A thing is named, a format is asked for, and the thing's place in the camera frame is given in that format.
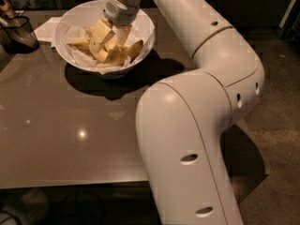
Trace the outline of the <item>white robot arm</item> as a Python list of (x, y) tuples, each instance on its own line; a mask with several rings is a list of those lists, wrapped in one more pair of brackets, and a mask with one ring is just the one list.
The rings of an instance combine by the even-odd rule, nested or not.
[[(115, 25), (141, 0), (105, 0)], [(163, 225), (244, 225), (220, 149), (221, 134), (260, 98), (263, 64), (205, 0), (154, 0), (195, 69), (156, 82), (140, 98), (137, 140)]]

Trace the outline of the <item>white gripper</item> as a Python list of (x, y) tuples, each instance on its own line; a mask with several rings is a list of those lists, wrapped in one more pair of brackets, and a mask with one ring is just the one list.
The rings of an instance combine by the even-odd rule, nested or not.
[(110, 21), (99, 20), (93, 32), (95, 44), (103, 44), (114, 37), (113, 25), (116, 29), (116, 40), (120, 45), (125, 45), (136, 19), (139, 7), (125, 5), (118, 0), (104, 0), (103, 14)]

